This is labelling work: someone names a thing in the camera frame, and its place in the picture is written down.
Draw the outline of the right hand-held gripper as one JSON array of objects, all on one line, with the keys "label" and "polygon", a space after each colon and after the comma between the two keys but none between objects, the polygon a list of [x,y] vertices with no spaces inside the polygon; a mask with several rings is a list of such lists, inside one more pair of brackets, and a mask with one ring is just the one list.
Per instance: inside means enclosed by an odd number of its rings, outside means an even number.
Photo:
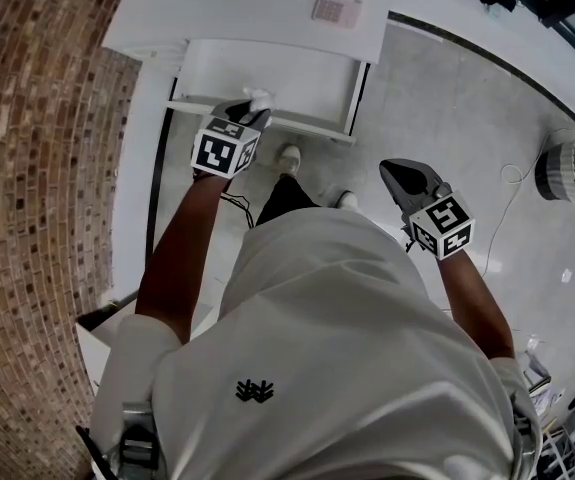
[{"label": "right hand-held gripper", "polygon": [[402,210],[410,238],[438,260],[462,250],[474,234],[475,218],[460,192],[428,164],[402,158],[379,164],[381,179]]}]

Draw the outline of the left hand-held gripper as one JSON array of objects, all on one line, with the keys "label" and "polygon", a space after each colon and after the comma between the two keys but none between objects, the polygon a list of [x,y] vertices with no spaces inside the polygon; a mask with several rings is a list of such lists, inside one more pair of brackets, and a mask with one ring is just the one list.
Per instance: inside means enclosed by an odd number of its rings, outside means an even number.
[{"label": "left hand-held gripper", "polygon": [[272,116],[269,108],[253,112],[251,106],[251,99],[226,101],[203,116],[192,148],[194,169],[232,179],[249,167]]}]

